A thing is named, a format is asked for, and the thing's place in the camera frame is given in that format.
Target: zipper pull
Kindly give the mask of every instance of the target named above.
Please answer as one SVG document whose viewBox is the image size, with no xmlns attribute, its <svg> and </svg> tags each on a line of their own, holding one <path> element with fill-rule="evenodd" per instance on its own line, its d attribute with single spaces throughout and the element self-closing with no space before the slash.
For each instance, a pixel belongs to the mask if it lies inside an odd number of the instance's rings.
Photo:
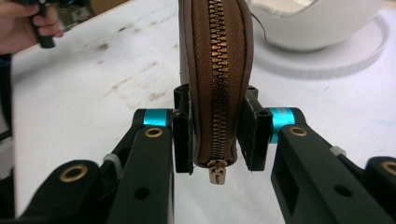
<svg viewBox="0 0 396 224">
<path fill-rule="evenodd" d="M 225 183 L 226 165 L 227 162 L 222 160 L 212 160 L 207 164 L 209 167 L 210 183 L 216 185 L 223 185 Z"/>
</svg>

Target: white plastic part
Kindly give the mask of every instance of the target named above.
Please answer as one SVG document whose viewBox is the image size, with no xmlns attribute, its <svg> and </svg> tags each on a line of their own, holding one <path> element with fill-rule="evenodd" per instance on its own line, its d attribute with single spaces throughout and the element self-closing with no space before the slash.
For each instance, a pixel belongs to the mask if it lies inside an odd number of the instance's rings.
<svg viewBox="0 0 396 224">
<path fill-rule="evenodd" d="M 296 0 L 247 2 L 265 28 L 268 42 L 282 49 L 308 51 L 339 43 L 357 32 L 377 14 L 383 0 L 317 0 L 306 6 Z"/>
<path fill-rule="evenodd" d="M 340 43 L 303 53 L 274 48 L 260 35 L 255 32 L 256 64 L 286 77 L 322 79 L 354 74 L 376 62 L 389 40 L 389 27 L 378 15 Z"/>
</svg>

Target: white table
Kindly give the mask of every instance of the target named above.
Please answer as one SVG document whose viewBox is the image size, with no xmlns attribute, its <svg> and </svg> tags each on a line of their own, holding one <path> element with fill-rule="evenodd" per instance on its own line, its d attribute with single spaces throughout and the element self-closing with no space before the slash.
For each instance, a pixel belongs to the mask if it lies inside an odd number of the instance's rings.
<svg viewBox="0 0 396 224">
<path fill-rule="evenodd" d="M 18 214 L 57 166 L 101 164 L 137 108 L 173 107 L 177 12 L 175 0 L 134 0 L 74 28 L 55 49 L 35 47 L 14 58 Z M 359 166 L 373 156 L 396 157 L 396 7 L 380 14 L 390 37 L 370 67 L 296 78 L 269 72 L 256 57 L 250 80 L 264 106 L 301 108 L 310 126 Z M 270 181 L 275 150 L 269 147 L 262 173 L 250 173 L 239 155 L 222 187 L 209 183 L 205 169 L 176 175 L 176 223 L 283 223 Z"/>
</svg>

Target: human hand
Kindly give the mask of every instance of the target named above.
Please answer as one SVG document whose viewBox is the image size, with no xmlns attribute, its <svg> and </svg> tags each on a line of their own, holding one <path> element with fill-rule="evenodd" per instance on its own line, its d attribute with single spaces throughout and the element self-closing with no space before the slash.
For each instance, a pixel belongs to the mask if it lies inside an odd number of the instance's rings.
<svg viewBox="0 0 396 224">
<path fill-rule="evenodd" d="M 15 53 L 37 44 L 28 17 L 35 15 L 38 10 L 38 5 L 23 6 L 9 0 L 0 0 L 0 55 Z M 55 7 L 47 7 L 46 18 L 34 16 L 33 23 L 39 27 L 40 35 L 53 37 L 64 35 L 60 30 Z"/>
</svg>

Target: zipper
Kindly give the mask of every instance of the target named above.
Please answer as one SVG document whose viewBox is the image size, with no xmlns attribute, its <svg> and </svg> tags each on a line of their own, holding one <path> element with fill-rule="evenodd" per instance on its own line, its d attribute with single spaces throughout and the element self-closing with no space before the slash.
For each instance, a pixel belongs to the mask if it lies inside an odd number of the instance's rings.
<svg viewBox="0 0 396 224">
<path fill-rule="evenodd" d="M 209 167 L 210 183 L 223 185 L 227 162 L 224 160 L 226 149 L 226 128 L 229 104 L 229 69 L 227 37 L 224 26 L 222 0 L 209 0 L 209 28 L 212 57 L 212 155 Z"/>
</svg>

